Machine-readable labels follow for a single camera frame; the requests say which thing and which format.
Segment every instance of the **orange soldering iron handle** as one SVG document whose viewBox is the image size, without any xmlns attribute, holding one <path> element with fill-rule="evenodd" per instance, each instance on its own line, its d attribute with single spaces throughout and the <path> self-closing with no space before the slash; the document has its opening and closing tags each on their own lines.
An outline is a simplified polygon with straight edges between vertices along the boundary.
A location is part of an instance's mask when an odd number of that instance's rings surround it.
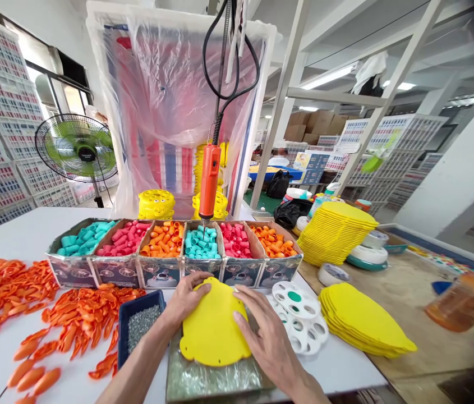
<svg viewBox="0 0 474 404">
<path fill-rule="evenodd" d="M 203 173 L 201 175 L 201 196 L 199 217 L 211 219 L 214 216 L 214 202 L 218 185 L 218 170 L 222 149 L 220 146 L 208 144 L 203 148 Z"/>
</svg>

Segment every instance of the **plastic wrap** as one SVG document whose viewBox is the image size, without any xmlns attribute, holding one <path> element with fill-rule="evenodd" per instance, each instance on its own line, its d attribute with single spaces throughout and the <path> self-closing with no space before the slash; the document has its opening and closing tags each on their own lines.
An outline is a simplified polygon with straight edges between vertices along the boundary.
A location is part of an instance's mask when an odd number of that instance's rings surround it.
<svg viewBox="0 0 474 404">
<path fill-rule="evenodd" d="M 237 397 L 221 397 L 236 393 L 252 393 L 272 388 L 262 375 L 253 357 L 222 368 L 210 368 L 195 361 L 187 361 L 179 351 L 182 332 L 177 333 L 169 345 L 166 402 L 179 402 L 213 397 L 208 401 L 228 403 Z"/>
<path fill-rule="evenodd" d="M 216 97 L 202 67 L 203 41 L 213 16 L 100 2 L 88 2 L 88 13 L 121 180 L 112 214 L 134 217 L 140 192 L 165 189 L 176 200 L 174 217 L 192 217 L 195 148 L 207 142 L 215 117 Z M 218 82 L 222 33 L 223 24 L 218 24 L 206 50 L 213 83 Z M 270 63 L 275 28 L 250 22 L 246 33 L 261 66 Z M 245 51 L 239 89 L 248 87 L 256 74 L 251 54 Z M 235 77 L 234 70 L 232 84 L 223 85 L 223 94 L 231 92 Z M 224 114 L 220 142 L 229 143 L 223 173 L 229 193 L 238 188 L 242 150 L 248 134 L 255 133 L 250 125 L 252 106 L 260 108 L 254 100 L 263 96 L 265 84 L 260 80 Z"/>
</svg>

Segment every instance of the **plastic curtain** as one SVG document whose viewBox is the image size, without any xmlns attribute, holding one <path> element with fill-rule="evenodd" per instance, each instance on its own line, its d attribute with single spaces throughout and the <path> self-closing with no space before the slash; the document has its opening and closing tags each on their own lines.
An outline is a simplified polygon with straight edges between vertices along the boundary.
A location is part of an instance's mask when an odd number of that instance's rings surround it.
<svg viewBox="0 0 474 404">
<path fill-rule="evenodd" d="M 216 97 L 202 67 L 203 42 L 213 17 L 98 2 L 88 2 L 88 11 L 121 180 L 112 215 L 135 217 L 140 192 L 166 189 L 175 196 L 174 217 L 189 219 L 194 212 L 195 149 L 211 138 L 214 128 Z M 215 86 L 222 23 L 206 50 L 206 66 Z M 247 35 L 260 63 L 272 29 L 260 22 L 248 25 Z M 256 74 L 246 49 L 238 88 L 248 87 Z M 232 91 L 235 79 L 233 69 L 233 80 L 229 85 L 224 81 L 223 94 Z M 256 87 L 234 100 L 224 114 L 220 142 L 229 145 L 224 187 L 231 188 L 239 170 L 257 91 Z"/>
</svg>

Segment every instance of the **spray bottle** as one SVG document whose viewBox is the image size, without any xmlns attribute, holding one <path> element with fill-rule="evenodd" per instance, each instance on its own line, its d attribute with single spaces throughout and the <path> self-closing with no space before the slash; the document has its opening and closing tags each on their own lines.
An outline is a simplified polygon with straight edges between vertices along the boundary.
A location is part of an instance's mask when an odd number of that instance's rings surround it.
<svg viewBox="0 0 474 404">
<path fill-rule="evenodd" d="M 325 193 L 322 196 L 318 196 L 315 198 L 314 204 L 311 206 L 311 209 L 308 213 L 308 218 L 311 219 L 314 215 L 315 211 L 319 209 L 319 206 L 323 204 L 323 202 L 330 201 L 332 196 L 334 196 L 334 192 L 336 189 L 339 188 L 339 182 L 332 182 L 326 187 Z"/>
</svg>

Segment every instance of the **wooden board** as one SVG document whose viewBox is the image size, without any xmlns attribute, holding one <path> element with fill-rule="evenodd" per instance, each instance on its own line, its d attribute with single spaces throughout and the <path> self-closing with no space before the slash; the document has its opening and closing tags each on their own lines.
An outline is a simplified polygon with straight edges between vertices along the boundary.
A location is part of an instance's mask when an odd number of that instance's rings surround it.
<svg viewBox="0 0 474 404">
<path fill-rule="evenodd" d="M 390 382 L 474 368 L 474 327 L 454 333 L 424 312 L 436 297 L 431 282 L 443 280 L 437 267 L 409 252 L 389 257 L 389 264 L 381 272 L 342 265 L 353 286 L 388 311 L 418 347 L 417 352 L 396 359 L 368 355 L 375 366 Z M 317 279 L 318 268 L 303 261 L 298 271 L 315 293 L 324 287 Z"/>
</svg>

